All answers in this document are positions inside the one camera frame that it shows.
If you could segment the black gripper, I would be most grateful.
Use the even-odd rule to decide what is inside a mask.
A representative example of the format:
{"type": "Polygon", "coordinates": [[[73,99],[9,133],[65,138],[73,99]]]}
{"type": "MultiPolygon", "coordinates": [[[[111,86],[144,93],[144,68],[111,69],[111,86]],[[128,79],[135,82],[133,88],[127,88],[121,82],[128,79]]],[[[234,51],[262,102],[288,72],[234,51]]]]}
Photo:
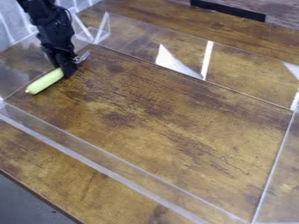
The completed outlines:
{"type": "Polygon", "coordinates": [[[41,20],[36,23],[36,27],[39,30],[37,39],[41,41],[41,50],[53,67],[57,68],[60,66],[64,77],[69,78],[77,71],[77,65],[71,59],[76,57],[75,46],[71,42],[75,34],[71,21],[41,20]]]}

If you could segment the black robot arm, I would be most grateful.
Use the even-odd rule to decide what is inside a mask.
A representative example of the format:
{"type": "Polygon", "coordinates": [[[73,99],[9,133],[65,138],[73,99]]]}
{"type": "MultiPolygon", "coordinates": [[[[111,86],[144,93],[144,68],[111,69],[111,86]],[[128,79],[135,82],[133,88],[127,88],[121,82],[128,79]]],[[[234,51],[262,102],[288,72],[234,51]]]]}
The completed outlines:
{"type": "Polygon", "coordinates": [[[36,38],[41,41],[41,50],[65,77],[71,77],[77,64],[75,46],[71,42],[75,31],[69,11],[55,4],[55,0],[16,0],[23,11],[29,15],[37,28],[36,38]]]}

